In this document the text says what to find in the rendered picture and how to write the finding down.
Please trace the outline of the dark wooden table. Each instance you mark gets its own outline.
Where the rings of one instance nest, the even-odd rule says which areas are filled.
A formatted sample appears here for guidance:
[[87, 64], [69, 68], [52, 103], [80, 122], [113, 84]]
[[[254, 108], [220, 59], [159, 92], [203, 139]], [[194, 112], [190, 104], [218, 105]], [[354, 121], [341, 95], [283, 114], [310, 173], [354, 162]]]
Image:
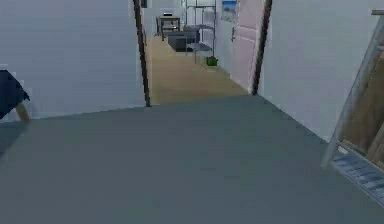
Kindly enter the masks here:
[[181, 21], [179, 17], [176, 16], [160, 16], [158, 18], [159, 31], [161, 39], [165, 39], [166, 31], [180, 31], [181, 30]]

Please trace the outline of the blue framed painting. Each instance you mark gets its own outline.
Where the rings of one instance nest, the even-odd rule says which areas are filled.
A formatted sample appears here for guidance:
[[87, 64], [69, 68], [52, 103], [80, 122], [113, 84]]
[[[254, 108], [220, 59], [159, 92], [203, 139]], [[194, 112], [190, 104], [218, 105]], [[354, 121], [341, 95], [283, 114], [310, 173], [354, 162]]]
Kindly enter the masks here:
[[221, 19], [226, 22], [236, 21], [237, 0], [222, 0]]

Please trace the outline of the grey metal shelf rack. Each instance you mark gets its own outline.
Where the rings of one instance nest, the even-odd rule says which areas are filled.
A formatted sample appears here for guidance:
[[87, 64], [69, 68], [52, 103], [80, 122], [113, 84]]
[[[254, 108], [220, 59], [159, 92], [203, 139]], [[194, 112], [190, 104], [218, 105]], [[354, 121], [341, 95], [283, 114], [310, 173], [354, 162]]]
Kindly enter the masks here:
[[184, 27], [200, 30], [200, 41], [188, 44], [192, 49], [194, 60], [203, 52], [207, 57], [216, 57], [216, 19], [217, 0], [181, 0]]

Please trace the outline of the dark grey sofa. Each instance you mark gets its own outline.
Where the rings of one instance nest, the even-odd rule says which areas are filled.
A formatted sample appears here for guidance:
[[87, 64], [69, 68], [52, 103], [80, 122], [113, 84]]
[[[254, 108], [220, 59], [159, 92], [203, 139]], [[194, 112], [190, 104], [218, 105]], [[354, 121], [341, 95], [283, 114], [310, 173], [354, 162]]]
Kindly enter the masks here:
[[167, 35], [169, 46], [176, 52], [191, 52], [188, 44], [200, 41], [200, 30], [194, 27], [185, 27], [182, 31], [170, 32]]

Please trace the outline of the pale pink room door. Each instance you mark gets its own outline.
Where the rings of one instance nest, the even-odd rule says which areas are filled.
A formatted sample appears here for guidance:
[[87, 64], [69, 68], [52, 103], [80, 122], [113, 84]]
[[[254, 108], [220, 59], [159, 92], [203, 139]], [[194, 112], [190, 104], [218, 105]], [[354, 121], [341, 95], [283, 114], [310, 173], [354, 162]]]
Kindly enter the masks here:
[[252, 92], [266, 0], [238, 0], [231, 79]]

